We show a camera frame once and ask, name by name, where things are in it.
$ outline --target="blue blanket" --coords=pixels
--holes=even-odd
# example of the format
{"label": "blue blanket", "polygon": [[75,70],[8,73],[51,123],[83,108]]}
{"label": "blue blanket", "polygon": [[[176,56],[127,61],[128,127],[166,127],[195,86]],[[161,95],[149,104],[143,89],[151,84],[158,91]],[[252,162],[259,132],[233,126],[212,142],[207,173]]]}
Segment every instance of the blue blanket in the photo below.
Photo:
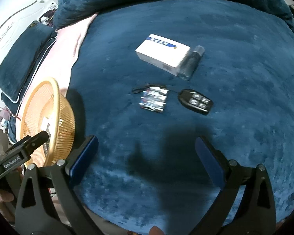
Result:
{"label": "blue blanket", "polygon": [[[151,33],[205,47],[189,82],[137,57],[135,49]],[[166,234],[191,231],[219,192],[195,153],[199,135],[241,165],[265,164],[277,220],[294,208],[294,33],[282,19],[225,0],[103,11],[71,75],[75,145],[89,134],[100,142],[75,190],[103,218],[141,234],[153,225]],[[200,115],[170,92],[163,114],[142,110],[131,89],[146,83],[198,90],[214,107]]]}

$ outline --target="finger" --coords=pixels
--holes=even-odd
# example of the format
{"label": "finger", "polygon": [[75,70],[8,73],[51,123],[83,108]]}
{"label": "finger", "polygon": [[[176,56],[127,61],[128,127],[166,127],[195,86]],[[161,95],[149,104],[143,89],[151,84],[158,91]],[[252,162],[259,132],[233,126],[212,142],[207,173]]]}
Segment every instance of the finger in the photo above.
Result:
{"label": "finger", "polygon": [[0,189],[0,201],[1,202],[11,202],[12,200],[14,200],[14,195]]}
{"label": "finger", "polygon": [[19,173],[22,173],[22,171],[23,171],[23,169],[22,169],[21,166],[18,166],[18,167],[16,168],[16,170],[17,170]]}
{"label": "finger", "polygon": [[2,198],[0,196],[0,213],[3,215],[3,217],[9,221],[14,222],[15,217],[11,214],[9,209],[6,207],[6,205],[2,202]]}
{"label": "finger", "polygon": [[150,229],[149,235],[165,235],[165,234],[157,226],[154,226]]}

